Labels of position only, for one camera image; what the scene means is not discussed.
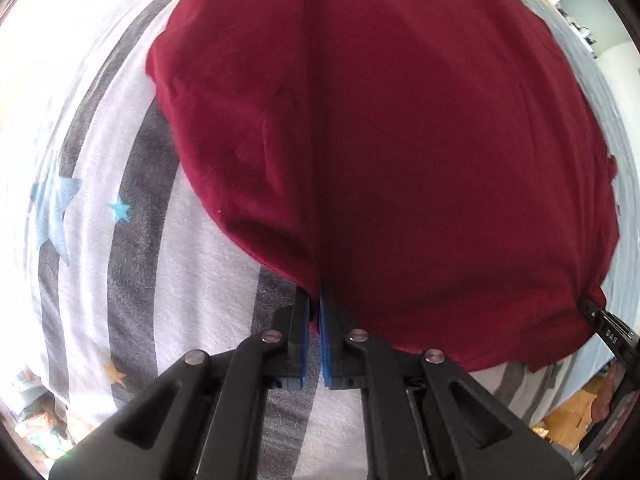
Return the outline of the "dark red t-shirt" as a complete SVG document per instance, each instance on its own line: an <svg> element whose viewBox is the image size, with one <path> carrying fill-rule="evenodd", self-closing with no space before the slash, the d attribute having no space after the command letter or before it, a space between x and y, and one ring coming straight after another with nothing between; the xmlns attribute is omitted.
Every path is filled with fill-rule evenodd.
<svg viewBox="0 0 640 480"><path fill-rule="evenodd" d="M465 370L591 338L616 166L521 0L180 0L146 70L216 225L365 330Z"/></svg>

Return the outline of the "striped star bed sheet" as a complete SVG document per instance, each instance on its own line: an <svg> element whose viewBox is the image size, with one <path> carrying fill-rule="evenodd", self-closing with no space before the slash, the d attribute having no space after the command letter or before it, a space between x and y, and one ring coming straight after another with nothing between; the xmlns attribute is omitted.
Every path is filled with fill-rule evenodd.
<svg viewBox="0 0 640 480"><path fill-rule="evenodd" d="M17 56L2 61L1 133L16 134L33 163L43 155L37 177L20 174L36 200L24 359L65 405L74 442L186 350L229 350L294 296L214 225L178 163L144 68L178 2L18 0L1 27L2 55ZM553 32L617 159L620 244L604 290L616 314L637 321L639 126L622 101L619 60L594 60L547 3L523 2ZM269 393L258 479L366 478L359 394L318 386L317 339L308 386ZM533 426L610 357L592 338L536 373L502 364L472 375Z"/></svg>

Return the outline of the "white headboard with apples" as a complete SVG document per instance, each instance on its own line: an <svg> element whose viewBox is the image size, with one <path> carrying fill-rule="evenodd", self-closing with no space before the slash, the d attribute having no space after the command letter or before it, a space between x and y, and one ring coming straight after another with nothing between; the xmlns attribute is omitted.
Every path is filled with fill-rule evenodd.
<svg viewBox="0 0 640 480"><path fill-rule="evenodd" d="M639 133L639 51L631 41L608 48L597 64L616 101L628 134Z"/></svg>

